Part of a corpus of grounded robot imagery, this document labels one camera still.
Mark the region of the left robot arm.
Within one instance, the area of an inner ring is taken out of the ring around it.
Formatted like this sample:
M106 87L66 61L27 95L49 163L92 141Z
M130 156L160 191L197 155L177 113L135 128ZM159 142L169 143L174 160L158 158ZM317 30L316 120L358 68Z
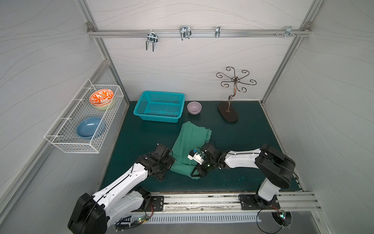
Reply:
M163 180L174 162L170 149L158 144L154 151L138 157L110 185L92 195L81 195L68 221L68 229L73 234L104 234L128 213L147 209L151 195L138 185L150 176Z

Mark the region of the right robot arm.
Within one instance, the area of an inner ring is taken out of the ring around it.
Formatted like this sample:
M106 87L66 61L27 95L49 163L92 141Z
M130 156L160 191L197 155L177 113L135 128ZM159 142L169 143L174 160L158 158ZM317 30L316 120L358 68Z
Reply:
M211 143L201 150L191 150L188 159L197 162L192 177L204 177L213 169L254 168L265 176L255 195L257 203L270 204L280 189L290 187L296 163L287 155L269 144L250 151L228 151L222 153Z

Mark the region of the green long pants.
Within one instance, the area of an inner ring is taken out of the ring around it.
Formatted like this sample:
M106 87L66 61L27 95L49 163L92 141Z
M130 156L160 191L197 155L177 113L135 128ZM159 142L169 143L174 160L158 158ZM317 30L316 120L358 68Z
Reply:
M191 173L198 164L194 160L189 160L188 155L191 150L195 150L210 140L212 131L208 128L199 127L190 121L182 124L181 131L172 148L173 163L170 170L183 176L188 176L193 180L199 180L200 176L192 177Z

